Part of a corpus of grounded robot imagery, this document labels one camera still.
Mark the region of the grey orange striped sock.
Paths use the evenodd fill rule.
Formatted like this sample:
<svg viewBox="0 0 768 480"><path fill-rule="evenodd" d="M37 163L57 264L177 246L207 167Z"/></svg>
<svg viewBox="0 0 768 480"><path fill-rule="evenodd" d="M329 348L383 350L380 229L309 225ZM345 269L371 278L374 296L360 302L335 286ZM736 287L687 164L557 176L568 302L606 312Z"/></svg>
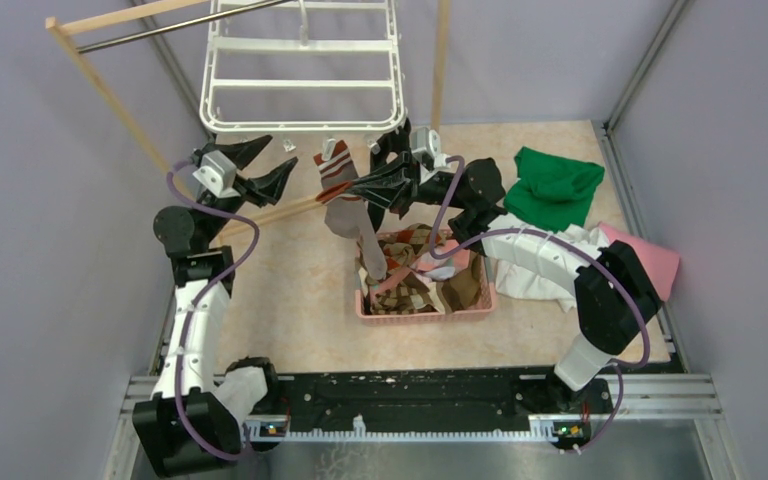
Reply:
<svg viewBox="0 0 768 480"><path fill-rule="evenodd" d="M336 142L328 159L318 153L313 157L323 189L331 188L343 182L359 177L349 146L344 140Z"/></svg>

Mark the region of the white clip hanger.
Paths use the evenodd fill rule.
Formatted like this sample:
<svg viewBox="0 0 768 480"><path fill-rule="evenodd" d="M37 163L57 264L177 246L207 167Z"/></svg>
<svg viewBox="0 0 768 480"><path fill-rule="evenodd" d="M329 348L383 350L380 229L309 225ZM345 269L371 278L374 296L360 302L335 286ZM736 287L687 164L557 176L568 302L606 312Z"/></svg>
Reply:
<svg viewBox="0 0 768 480"><path fill-rule="evenodd" d="M408 116L394 1L213 1L199 114L215 134L375 138Z"/></svg>

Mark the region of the black sock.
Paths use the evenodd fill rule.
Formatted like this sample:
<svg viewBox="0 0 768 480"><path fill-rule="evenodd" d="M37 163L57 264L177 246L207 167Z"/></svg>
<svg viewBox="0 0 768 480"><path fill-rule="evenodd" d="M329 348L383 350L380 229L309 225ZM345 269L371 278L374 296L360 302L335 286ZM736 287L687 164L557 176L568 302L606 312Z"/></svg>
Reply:
<svg viewBox="0 0 768 480"><path fill-rule="evenodd" d="M389 212L391 202L375 203L369 201L367 205L367 214L374 232L378 232L383 224L386 214Z"/></svg>
<svg viewBox="0 0 768 480"><path fill-rule="evenodd" d="M400 155L403 152L409 152L411 150L411 133L411 122L410 119L406 117L402 125L384 135L384 144L382 149L387 150L388 153L393 153L396 155Z"/></svg>

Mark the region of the argyle patterned sock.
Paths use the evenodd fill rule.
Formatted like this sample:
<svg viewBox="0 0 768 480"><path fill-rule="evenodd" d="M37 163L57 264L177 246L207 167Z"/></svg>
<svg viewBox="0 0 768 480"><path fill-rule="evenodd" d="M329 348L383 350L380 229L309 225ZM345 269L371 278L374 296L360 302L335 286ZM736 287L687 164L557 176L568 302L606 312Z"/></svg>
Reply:
<svg viewBox="0 0 768 480"><path fill-rule="evenodd" d="M387 275L380 281L368 274L362 253L358 252L355 266L366 314L444 313L435 291L437 282L424 280L411 269L421 255L429 252L431 234L431 226L416 223L398 232L380 235L378 243L387 260Z"/></svg>

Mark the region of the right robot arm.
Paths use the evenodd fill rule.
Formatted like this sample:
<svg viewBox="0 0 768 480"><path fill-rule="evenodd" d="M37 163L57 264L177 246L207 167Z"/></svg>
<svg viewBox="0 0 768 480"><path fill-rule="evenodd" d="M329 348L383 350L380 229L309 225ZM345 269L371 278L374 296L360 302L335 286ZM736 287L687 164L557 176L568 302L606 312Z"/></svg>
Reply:
<svg viewBox="0 0 768 480"><path fill-rule="evenodd" d="M468 162L451 156L426 173L407 154L336 189L339 199L359 197L399 215L416 203L435 205L428 236L428 253L435 260L470 250L528 270L573 295L578 334L546 385L549 404L572 412L586 400L586 386L607 366L637 369L649 363L647 324L662 302L629 244L615 241L589 253L507 212L499 204L504 194L500 171L490 158Z"/></svg>

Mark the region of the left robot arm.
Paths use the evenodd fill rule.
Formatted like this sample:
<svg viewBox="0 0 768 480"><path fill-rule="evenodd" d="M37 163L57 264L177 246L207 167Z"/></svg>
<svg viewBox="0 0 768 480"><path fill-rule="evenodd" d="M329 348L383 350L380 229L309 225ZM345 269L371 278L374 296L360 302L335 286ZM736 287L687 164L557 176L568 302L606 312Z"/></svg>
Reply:
<svg viewBox="0 0 768 480"><path fill-rule="evenodd" d="M244 204L264 207L281 199L296 158L257 178L240 174L271 140L269 135L225 145L211 140L166 175L180 202L155 215L153 233L171 263L174 321L160 377L132 412L143 451L160 478L236 464L254 448L245 428L250 416L290 410L268 358L232 363L222 382L213 367L235 271L254 248L235 256L231 247L212 242L231 220L256 225L239 215Z"/></svg>

